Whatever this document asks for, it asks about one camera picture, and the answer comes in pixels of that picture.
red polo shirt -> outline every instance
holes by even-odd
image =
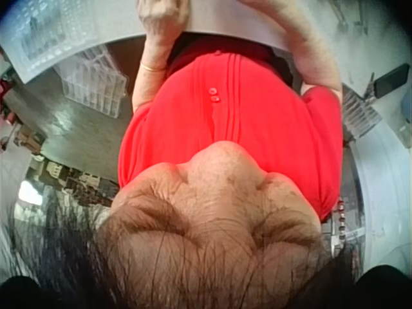
[[[268,57],[259,45],[228,39],[202,39],[187,48],[126,131],[120,186],[154,164],[185,163],[228,140],[262,169],[291,178],[324,219],[340,191],[339,100],[322,87],[300,97],[266,64]]]

hair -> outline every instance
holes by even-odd
[[[27,276],[19,260],[23,260],[30,277],[38,286],[36,298],[30,299],[30,307],[41,308],[158,308],[153,296],[159,292],[152,285],[152,297],[136,297],[138,286],[127,288],[129,269],[133,261],[122,263],[116,273],[110,265],[118,257],[116,246],[102,245],[95,231],[100,225],[101,213],[93,209],[76,211],[73,207],[63,208],[54,194],[48,199],[45,226],[26,224],[24,231],[17,232],[15,220],[10,220],[10,241],[16,276]],[[291,295],[283,308],[338,308],[344,305],[346,292],[354,285],[351,250],[345,248],[338,257],[329,260],[296,293]],[[138,274],[138,282],[147,278]],[[212,291],[204,292],[215,297]],[[227,297],[227,308],[248,308],[233,291],[219,291]],[[17,295],[27,295],[20,291]],[[189,301],[187,293],[172,295],[173,302],[162,308],[221,308],[214,301],[195,304]],[[276,300],[265,303],[265,308],[279,308]]]

clear plastic organizer box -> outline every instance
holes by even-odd
[[[105,45],[82,51],[58,63],[66,98],[117,118],[126,94],[127,77],[123,75]]]

cell phone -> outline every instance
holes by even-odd
[[[377,79],[374,83],[375,96],[377,98],[382,98],[389,92],[392,92],[393,90],[406,84],[407,76],[409,74],[409,67],[410,65],[405,63]]]

